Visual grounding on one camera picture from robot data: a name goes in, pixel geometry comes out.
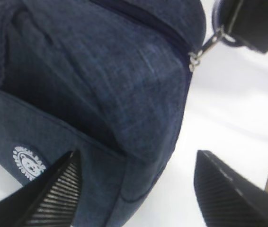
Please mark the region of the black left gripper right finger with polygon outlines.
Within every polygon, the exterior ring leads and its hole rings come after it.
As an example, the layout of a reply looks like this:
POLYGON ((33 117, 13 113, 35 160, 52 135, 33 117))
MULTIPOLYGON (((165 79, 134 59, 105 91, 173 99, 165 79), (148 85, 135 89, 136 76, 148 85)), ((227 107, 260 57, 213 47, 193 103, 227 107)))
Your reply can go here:
POLYGON ((199 150, 194 189, 208 227, 268 227, 268 193, 216 155, 199 150))

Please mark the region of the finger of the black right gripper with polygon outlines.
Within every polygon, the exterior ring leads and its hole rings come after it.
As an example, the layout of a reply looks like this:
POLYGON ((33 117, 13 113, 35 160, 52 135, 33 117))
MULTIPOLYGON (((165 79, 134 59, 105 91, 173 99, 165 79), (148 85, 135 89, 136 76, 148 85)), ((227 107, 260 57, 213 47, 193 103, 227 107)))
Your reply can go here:
POLYGON ((236 47, 268 52, 268 0, 220 1, 220 26, 236 47))

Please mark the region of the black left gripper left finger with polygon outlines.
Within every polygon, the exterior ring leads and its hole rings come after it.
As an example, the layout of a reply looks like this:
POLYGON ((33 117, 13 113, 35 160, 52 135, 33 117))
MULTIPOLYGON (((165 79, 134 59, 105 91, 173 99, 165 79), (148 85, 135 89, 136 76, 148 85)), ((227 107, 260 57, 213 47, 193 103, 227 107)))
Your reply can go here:
POLYGON ((80 152, 69 151, 0 201, 0 227, 70 227, 81 195, 80 152))

